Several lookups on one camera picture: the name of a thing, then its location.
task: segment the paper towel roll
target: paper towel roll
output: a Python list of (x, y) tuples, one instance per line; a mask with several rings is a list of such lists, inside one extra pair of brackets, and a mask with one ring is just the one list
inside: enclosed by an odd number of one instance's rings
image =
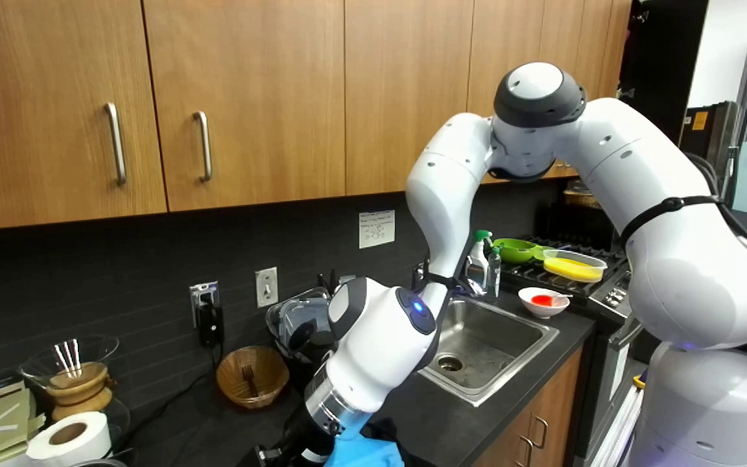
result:
[(103, 460), (111, 450), (109, 421), (103, 413), (78, 413), (38, 431), (26, 457), (42, 467), (65, 467)]

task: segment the sink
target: sink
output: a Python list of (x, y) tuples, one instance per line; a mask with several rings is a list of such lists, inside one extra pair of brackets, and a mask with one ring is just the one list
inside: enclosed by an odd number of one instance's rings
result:
[(433, 360), (420, 371), (435, 386), (480, 408), (533, 360), (558, 330), (484, 301), (448, 301)]

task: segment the black countertop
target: black countertop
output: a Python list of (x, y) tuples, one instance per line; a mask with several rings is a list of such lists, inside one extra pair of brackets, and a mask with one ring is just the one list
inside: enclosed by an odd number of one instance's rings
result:
[[(498, 304), (529, 313), (514, 296), (502, 292)], [(592, 319), (573, 313), (573, 305), (546, 325), (561, 330), (558, 339), (480, 408), (414, 374), (391, 391), (376, 421), (391, 421), (402, 449), (431, 463), (471, 463), (594, 326)], [(286, 390), (267, 410), (235, 410), (218, 393), (213, 379), (204, 379), (135, 435), (131, 463), (232, 467), (251, 445), (274, 443), (296, 408), (300, 408), (300, 396)]]

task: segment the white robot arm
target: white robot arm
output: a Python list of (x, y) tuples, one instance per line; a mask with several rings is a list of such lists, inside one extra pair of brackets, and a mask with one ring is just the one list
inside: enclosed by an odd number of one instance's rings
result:
[[(452, 117), (407, 175), (407, 205), (431, 251), (420, 296), (372, 281), (334, 296), (341, 339), (306, 393), (312, 425), (326, 435), (358, 431), (423, 360), (480, 179), (533, 179), (562, 157), (623, 233), (632, 312), (664, 339), (632, 463), (747, 463), (743, 435), (719, 431), (747, 425), (747, 354), (733, 353), (747, 344), (747, 238), (729, 227), (703, 173), (638, 111), (614, 98), (586, 103), (579, 82), (546, 63), (510, 69), (496, 111)], [(714, 382), (701, 390), (693, 377)]]

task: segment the black backsplash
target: black backsplash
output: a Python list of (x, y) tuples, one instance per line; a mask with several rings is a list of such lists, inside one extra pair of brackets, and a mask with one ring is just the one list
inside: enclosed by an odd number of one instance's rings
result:
[[(533, 212), (558, 198), (558, 182), (481, 186), (471, 227), (532, 233)], [(387, 207), (396, 209), (396, 240), (358, 249), (358, 212)], [(188, 283), (219, 281), (232, 349), (270, 342), (253, 270), (277, 264), (279, 296), (328, 270), (409, 286), (426, 251), (402, 195), (0, 230), (0, 374), (65, 336), (116, 335), (120, 396), (148, 408), (210, 367), (191, 330)]]

